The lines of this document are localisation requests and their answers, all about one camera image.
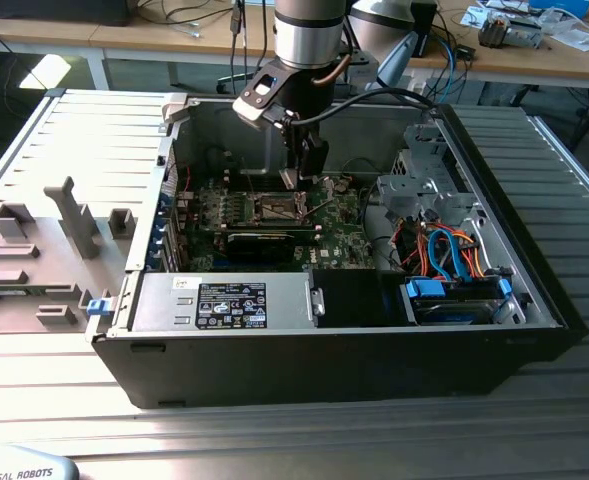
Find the blue cable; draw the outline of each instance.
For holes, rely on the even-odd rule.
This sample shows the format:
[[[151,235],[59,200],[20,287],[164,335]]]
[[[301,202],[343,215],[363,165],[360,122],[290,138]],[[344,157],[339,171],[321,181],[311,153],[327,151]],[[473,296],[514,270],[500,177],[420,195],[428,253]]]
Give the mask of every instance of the blue cable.
[[[438,230],[434,230],[430,235],[429,242],[427,244],[427,254],[430,259],[430,263],[432,267],[443,275],[447,281],[451,281],[452,277],[449,273],[447,273],[443,267],[441,267],[438,262],[436,261],[436,253],[434,252],[434,248],[436,247],[436,240],[438,239],[439,234],[444,234],[450,242],[450,248],[452,249],[452,262],[454,263],[454,269],[456,270],[456,274],[463,279],[464,282],[471,282],[472,277],[467,273],[465,265],[461,262],[461,256],[459,255],[458,251],[458,241],[454,238],[447,230],[443,230],[439,228]]]
[[[441,99],[438,101],[439,103],[442,103],[447,98],[447,95],[450,93],[450,87],[452,86],[452,82],[454,81],[454,70],[456,69],[456,62],[454,61],[454,54],[452,53],[452,49],[447,44],[447,42],[438,35],[436,35],[435,38],[440,42],[441,45],[443,45],[445,50],[447,50],[447,56],[450,60],[450,78],[447,79],[445,91],[443,92]]]

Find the electronic components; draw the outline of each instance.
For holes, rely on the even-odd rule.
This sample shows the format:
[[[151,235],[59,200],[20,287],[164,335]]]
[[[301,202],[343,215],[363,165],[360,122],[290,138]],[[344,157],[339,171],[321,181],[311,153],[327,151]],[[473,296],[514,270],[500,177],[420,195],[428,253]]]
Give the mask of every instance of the electronic components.
[[[487,276],[472,282],[414,277],[402,291],[411,322],[423,326],[521,323],[509,278]]]
[[[503,45],[538,48],[543,31],[527,18],[508,18],[502,13],[490,13],[478,31],[478,43],[483,47],[501,48]]]
[[[239,190],[237,179],[248,191]],[[342,180],[326,177],[309,192],[253,191],[255,186],[273,186],[261,177],[232,176],[221,184],[205,183],[192,202],[196,222],[186,232],[189,269],[373,268],[359,220],[358,192],[346,189],[333,195]]]
[[[261,222],[294,223],[304,222],[307,206],[304,192],[274,193],[259,195],[255,200],[258,220]]]

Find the power supply label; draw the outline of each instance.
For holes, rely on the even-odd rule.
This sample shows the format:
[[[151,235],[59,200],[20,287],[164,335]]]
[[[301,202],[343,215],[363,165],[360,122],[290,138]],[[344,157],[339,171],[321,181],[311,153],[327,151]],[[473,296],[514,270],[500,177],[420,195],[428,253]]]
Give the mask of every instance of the power supply label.
[[[201,283],[196,327],[267,328],[265,293],[264,283]]]

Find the blue latch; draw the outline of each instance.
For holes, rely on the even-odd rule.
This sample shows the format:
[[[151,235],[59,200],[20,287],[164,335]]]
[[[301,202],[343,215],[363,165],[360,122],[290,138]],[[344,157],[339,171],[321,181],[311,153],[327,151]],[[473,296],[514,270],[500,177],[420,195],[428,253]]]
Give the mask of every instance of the blue latch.
[[[443,287],[440,280],[432,280],[431,278],[412,279],[406,287],[410,298],[445,296],[445,287]]]

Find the green circuit board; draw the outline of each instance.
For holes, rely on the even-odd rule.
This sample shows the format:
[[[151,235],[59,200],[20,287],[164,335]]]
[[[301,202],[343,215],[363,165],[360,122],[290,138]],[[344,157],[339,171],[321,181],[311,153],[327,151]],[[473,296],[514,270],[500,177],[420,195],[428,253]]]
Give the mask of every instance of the green circuit board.
[[[374,268],[372,251],[360,224],[359,192],[345,188],[339,193],[335,189],[339,179],[331,180],[303,194],[201,187],[195,195],[197,211],[193,218],[197,220],[186,226],[189,270],[297,272]],[[268,264],[230,261],[225,244],[235,231],[291,238],[293,255],[287,261]]]

